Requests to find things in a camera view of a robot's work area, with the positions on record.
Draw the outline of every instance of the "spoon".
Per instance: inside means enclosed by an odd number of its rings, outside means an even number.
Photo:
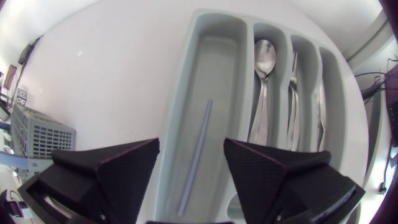
[[[260,78],[261,89],[249,142],[266,145],[268,135],[267,80],[275,67],[276,52],[271,42],[260,40],[254,46],[254,70]]]

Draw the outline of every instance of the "gray plastic cutlery tray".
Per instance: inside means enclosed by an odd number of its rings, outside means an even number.
[[[277,54],[267,89],[269,146],[286,148],[288,87],[294,50],[298,52],[300,96],[298,151],[317,151],[317,97],[322,78],[327,119],[344,117],[341,93],[331,94],[343,89],[338,61],[322,44],[296,30],[255,17],[207,9],[195,11],[169,96],[160,139],[161,154],[152,174],[155,193],[150,196],[153,212],[148,214],[149,219],[180,223],[244,222],[236,203],[231,202],[236,190],[224,158],[223,141],[225,137],[248,139],[259,98],[254,44],[260,39],[271,41]],[[177,211],[208,100],[213,100],[213,106],[203,149],[185,212],[179,217]],[[330,124],[325,149],[333,150],[336,146],[333,141],[342,133],[342,120]]]

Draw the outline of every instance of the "metal fork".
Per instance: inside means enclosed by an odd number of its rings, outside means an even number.
[[[293,52],[294,62],[292,67],[292,76],[290,78],[289,88],[292,92],[292,104],[290,110],[290,121],[287,130],[287,149],[296,151],[300,137],[300,110],[299,94],[297,92],[297,52]]]

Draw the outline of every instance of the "cable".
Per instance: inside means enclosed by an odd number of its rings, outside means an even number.
[[[42,37],[43,37],[43,36],[41,35],[39,38],[35,39],[35,41],[34,41],[33,44],[32,44],[32,49],[30,50],[30,53],[27,55],[26,61],[25,61],[24,64],[22,65],[21,72],[20,72],[20,74],[19,74],[18,80],[17,80],[16,85],[15,85],[14,93],[12,94],[10,106],[12,106],[12,104],[13,104],[13,102],[14,102],[15,94],[17,93],[18,84],[19,84],[19,81],[20,81],[21,78],[22,78],[22,72],[24,72],[24,69],[25,69],[25,66],[26,66],[26,64],[27,64],[27,62],[28,62],[28,60],[29,60],[30,54],[33,52],[33,50],[34,50],[34,48],[35,48],[37,42],[38,42],[38,41],[40,40],[40,38],[42,38]]]
[[[16,194],[19,197],[19,200],[23,201],[23,199],[21,198],[21,196],[19,196],[19,194],[13,190],[10,190],[10,198],[11,198],[11,193]]]
[[[393,59],[391,59],[391,58],[389,58],[389,59],[387,59],[387,71],[389,71],[389,69],[388,69],[388,63],[389,62],[398,62],[398,60],[393,60]]]
[[[392,150],[392,138],[390,141],[390,148],[388,150],[388,155],[387,155],[387,161],[386,161],[386,166],[384,168],[384,173],[383,173],[383,182],[379,186],[379,193],[380,194],[385,194],[387,192],[386,188],[386,175],[387,175],[387,168],[388,168],[388,163],[390,162],[390,155],[391,155],[391,150]]]
[[[385,75],[384,72],[366,72],[366,73],[361,73],[361,74],[358,74],[358,75],[354,75],[354,77],[361,77],[361,76],[363,76],[363,75],[371,75],[371,74],[381,74],[381,75]]]

